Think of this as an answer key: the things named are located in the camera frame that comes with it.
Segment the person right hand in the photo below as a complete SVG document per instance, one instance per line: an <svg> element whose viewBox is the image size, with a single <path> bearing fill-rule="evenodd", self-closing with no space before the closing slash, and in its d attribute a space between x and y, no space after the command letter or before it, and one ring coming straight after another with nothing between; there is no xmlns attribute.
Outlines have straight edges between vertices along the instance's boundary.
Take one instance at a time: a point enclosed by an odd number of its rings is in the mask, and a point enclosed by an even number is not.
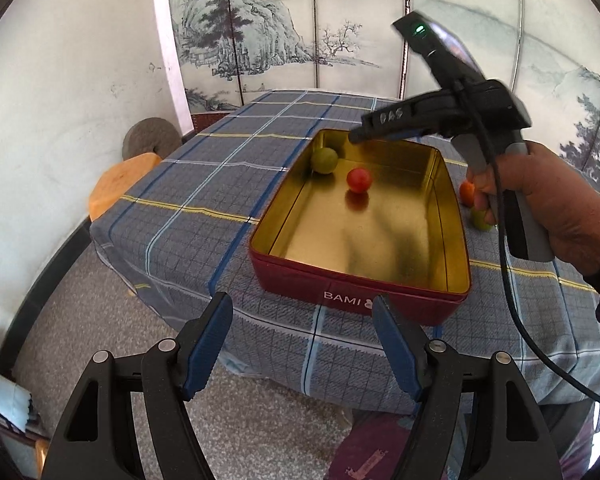
<svg viewBox="0 0 600 480"><path fill-rule="evenodd" d="M502 188L521 192L556 257L586 278L600 275L600 194L546 146L527 148L496 158Z"/></svg>

